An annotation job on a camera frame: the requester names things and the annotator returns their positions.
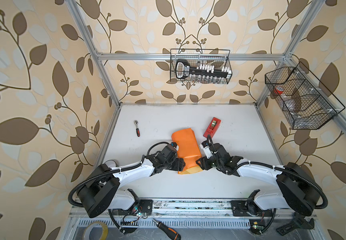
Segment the red handled ratchet wrench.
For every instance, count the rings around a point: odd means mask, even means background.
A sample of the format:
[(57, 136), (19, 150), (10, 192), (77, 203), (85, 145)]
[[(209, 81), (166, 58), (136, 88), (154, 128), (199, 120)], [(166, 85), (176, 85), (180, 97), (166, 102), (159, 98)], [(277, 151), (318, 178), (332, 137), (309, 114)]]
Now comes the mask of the red handled ratchet wrench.
[(140, 137), (140, 130), (139, 130), (139, 127), (138, 127), (138, 121), (134, 120), (134, 124), (135, 124), (135, 127), (136, 127), (136, 135), (138, 137)]

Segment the black socket set holder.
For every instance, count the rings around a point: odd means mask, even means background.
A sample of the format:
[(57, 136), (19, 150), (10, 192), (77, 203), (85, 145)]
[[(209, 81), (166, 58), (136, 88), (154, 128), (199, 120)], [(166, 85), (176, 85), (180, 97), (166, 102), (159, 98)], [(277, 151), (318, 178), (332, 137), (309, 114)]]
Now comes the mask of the black socket set holder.
[(188, 77), (192, 79), (195, 76), (230, 79), (233, 75), (232, 70), (228, 67), (216, 69), (216, 67), (213, 65), (203, 65), (202, 63), (200, 63), (198, 66), (195, 65), (192, 67), (187, 60), (177, 60), (172, 71), (176, 78), (180, 80), (184, 80)]

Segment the red tape dispenser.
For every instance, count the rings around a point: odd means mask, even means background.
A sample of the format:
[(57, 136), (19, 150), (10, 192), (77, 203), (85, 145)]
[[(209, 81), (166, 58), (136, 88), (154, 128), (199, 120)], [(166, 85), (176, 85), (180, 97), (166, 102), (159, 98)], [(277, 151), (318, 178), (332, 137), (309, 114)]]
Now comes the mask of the red tape dispenser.
[(218, 128), (220, 127), (221, 122), (222, 121), (220, 119), (213, 117), (203, 136), (205, 138), (207, 138), (208, 136), (211, 136), (211, 138), (213, 138)]

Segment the yellowish packing tape roll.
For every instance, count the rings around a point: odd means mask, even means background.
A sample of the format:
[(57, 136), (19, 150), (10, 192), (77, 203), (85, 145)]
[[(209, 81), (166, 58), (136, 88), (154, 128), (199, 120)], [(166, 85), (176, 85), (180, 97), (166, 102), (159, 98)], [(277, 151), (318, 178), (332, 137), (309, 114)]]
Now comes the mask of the yellowish packing tape roll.
[(108, 236), (108, 226), (104, 222), (95, 221), (89, 224), (82, 235), (83, 240), (105, 240)]

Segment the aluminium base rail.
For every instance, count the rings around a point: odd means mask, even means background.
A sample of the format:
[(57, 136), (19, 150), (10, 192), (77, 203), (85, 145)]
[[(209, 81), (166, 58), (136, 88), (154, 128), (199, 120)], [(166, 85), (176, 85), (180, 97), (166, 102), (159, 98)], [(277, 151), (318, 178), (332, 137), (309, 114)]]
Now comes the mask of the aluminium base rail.
[(270, 211), (250, 215), (242, 211), (245, 199), (210, 199), (210, 198), (140, 198), (142, 208), (139, 210), (148, 217), (155, 218), (251, 218), (268, 219)]

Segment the red cap plastic bottle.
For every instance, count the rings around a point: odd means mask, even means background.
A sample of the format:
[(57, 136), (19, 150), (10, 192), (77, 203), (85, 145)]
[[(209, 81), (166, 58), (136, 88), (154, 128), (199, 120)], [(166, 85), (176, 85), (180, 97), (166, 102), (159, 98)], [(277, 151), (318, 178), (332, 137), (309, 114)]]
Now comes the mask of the red cap plastic bottle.
[(300, 100), (298, 96), (290, 96), (285, 93), (285, 89), (281, 86), (274, 88), (274, 94), (278, 97), (279, 106), (283, 111), (289, 112), (291, 115), (296, 115), (299, 111)]

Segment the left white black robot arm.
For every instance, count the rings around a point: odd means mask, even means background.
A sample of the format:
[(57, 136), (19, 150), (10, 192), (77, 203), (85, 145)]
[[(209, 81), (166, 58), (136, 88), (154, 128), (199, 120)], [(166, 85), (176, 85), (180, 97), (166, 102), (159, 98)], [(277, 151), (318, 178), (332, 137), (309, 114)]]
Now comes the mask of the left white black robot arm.
[(75, 207), (84, 208), (92, 219), (105, 211), (117, 227), (125, 230), (114, 218), (112, 210), (124, 210), (129, 215), (137, 215), (139, 197), (131, 189), (118, 193), (118, 189), (139, 179), (152, 177), (164, 170), (180, 172), (186, 166), (184, 159), (178, 157), (177, 143), (159, 142), (151, 146), (140, 162), (111, 168), (104, 163), (99, 165), (83, 182), (68, 194), (68, 202)]

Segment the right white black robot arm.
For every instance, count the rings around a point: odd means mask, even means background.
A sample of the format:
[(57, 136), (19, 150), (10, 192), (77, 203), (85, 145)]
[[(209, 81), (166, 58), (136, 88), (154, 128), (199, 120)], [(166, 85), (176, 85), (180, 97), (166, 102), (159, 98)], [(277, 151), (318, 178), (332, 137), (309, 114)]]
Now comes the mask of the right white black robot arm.
[(277, 228), (281, 236), (296, 229), (312, 230), (315, 220), (306, 220), (306, 217), (310, 217), (314, 210), (328, 206), (322, 188), (295, 163), (275, 166), (231, 156), (222, 145), (213, 143), (210, 136), (201, 143), (201, 149), (206, 155), (196, 163), (202, 170), (215, 168), (227, 176), (252, 178), (274, 186), (272, 190), (254, 190), (247, 199), (231, 202), (235, 217), (271, 217), (265, 226), (256, 223), (251, 226), (250, 231), (255, 235), (262, 235), (269, 229), (278, 209), (295, 212), (290, 223)]

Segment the orange black screwdriver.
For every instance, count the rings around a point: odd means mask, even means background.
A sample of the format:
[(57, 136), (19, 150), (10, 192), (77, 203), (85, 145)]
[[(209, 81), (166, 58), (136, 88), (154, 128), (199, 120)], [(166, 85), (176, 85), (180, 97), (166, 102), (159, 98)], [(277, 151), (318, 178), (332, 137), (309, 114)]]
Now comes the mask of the orange black screwdriver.
[(156, 219), (152, 219), (152, 221), (156, 224), (158, 229), (162, 230), (167, 235), (167, 237), (170, 240), (181, 240), (182, 239), (181, 235), (176, 230), (166, 226), (163, 222), (158, 221)]

